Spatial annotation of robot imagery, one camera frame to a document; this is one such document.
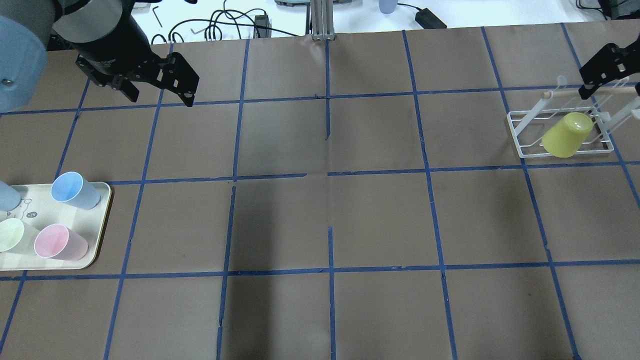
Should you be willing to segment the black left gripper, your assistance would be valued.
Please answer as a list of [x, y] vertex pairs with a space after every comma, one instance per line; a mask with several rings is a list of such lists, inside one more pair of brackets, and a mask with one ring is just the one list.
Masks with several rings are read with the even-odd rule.
[[131, 16], [134, 0], [60, 0], [52, 29], [78, 52], [75, 65], [91, 82], [136, 103], [144, 82], [177, 95], [192, 107], [200, 77], [179, 52], [165, 58], [151, 50]]

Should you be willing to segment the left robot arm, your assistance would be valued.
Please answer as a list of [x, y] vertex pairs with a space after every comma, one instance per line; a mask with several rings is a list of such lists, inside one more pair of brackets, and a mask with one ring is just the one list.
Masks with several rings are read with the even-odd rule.
[[27, 105], [47, 65], [52, 33], [78, 52], [77, 67], [99, 87], [133, 103], [146, 83], [194, 105], [199, 75], [178, 52], [160, 57], [132, 17], [133, 0], [3, 0], [0, 7], [1, 112]]

